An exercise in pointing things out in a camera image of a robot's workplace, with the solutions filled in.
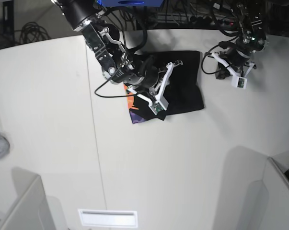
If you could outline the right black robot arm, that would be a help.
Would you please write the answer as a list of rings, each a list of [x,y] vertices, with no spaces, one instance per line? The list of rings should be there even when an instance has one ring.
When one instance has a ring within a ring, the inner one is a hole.
[[[106,82],[127,84],[131,96],[138,96],[157,110],[166,110],[168,102],[164,91],[169,78],[176,66],[182,65],[181,60],[169,62],[165,67],[154,66],[155,57],[148,56],[145,60],[137,57],[136,52],[142,49],[148,40],[148,32],[141,19],[127,7],[111,7],[107,10],[97,9],[91,0],[54,0],[72,27],[73,31],[81,32],[86,45],[94,52],[102,67]],[[124,30],[102,18],[114,11],[131,13],[138,21],[142,30],[142,41],[133,48],[128,48]]]

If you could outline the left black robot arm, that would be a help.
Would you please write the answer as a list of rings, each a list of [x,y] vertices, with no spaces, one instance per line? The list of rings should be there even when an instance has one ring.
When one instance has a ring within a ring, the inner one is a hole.
[[[215,73],[218,80],[232,76],[231,71],[236,72],[239,77],[246,77],[244,68],[256,68],[256,64],[250,59],[254,53],[262,51],[267,42],[261,0],[232,0],[229,6],[236,19],[234,24],[237,31],[228,33],[221,29],[224,35],[231,36],[232,39],[218,44],[224,50],[216,53],[220,58]]]

